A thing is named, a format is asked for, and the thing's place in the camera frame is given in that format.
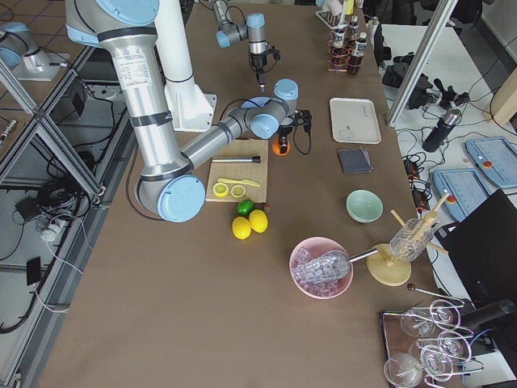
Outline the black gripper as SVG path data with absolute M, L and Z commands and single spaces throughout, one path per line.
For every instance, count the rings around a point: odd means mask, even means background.
M 255 72 L 259 90 L 265 91 L 266 89 L 266 76 L 267 72 L 267 58 L 269 55 L 272 55 L 275 62 L 279 61 L 281 58 L 280 51 L 276 49 L 274 46 L 271 48 L 267 48 L 262 53 L 250 53 L 250 68 Z
M 278 152 L 288 153 L 289 152 L 289 141 L 287 136 L 290 132 L 295 131 L 298 127 L 302 126 L 304 131 L 311 137 L 312 129 L 312 115 L 310 110 L 295 110 L 295 113 L 289 117 L 287 124 L 281 124 L 278 129 Z

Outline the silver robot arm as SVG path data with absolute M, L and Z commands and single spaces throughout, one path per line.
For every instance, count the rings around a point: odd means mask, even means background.
M 266 21 L 262 13 L 242 13 L 238 23 L 230 15 L 232 6 L 227 1 L 209 1 L 218 27 L 216 40 L 222 49 L 239 42 L 248 42 L 248 63 L 256 77 L 261 92 L 266 89 L 266 73 L 280 60 L 280 51 L 266 37 Z
M 136 197 L 164 220 L 188 221 L 201 210 L 205 188 L 194 169 L 247 130 L 268 139 L 293 122 L 298 85 L 283 78 L 264 105 L 234 108 L 179 146 L 174 119 L 212 111 L 192 78 L 179 2 L 68 1 L 65 11 L 72 41 L 111 55 L 144 160 Z

